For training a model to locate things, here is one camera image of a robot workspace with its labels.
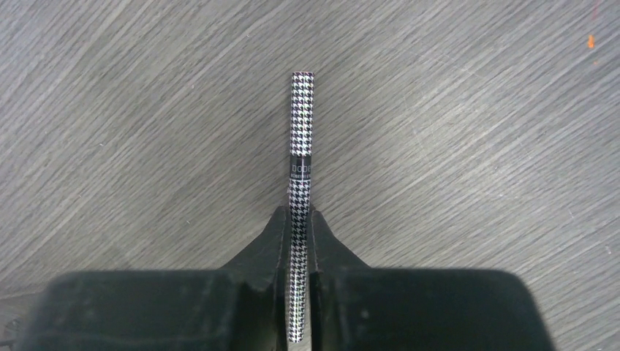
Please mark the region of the houndstooth mascara tube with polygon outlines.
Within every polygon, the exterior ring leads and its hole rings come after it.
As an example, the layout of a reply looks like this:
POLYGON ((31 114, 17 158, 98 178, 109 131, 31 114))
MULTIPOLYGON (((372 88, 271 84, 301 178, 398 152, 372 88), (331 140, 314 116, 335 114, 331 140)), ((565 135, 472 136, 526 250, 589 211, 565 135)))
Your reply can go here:
POLYGON ((306 319, 307 234, 310 210, 313 138, 314 74, 293 72, 290 96, 290 177, 288 205, 291 219, 289 257, 288 339, 299 343, 306 319))

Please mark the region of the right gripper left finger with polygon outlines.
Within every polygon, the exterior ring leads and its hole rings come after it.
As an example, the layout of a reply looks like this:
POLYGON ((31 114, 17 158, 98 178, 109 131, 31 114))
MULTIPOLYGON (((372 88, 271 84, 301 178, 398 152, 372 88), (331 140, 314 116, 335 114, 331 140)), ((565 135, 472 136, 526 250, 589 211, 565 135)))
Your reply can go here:
POLYGON ((79 271, 55 278, 21 350, 285 350, 290 215, 217 269, 79 271))

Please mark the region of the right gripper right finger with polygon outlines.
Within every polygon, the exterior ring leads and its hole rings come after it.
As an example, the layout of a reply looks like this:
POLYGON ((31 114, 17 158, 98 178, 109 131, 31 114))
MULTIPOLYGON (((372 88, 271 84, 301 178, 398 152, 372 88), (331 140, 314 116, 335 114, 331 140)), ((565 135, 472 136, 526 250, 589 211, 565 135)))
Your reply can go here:
POLYGON ((526 285, 506 271, 373 268, 309 215, 314 350, 553 350, 526 285))

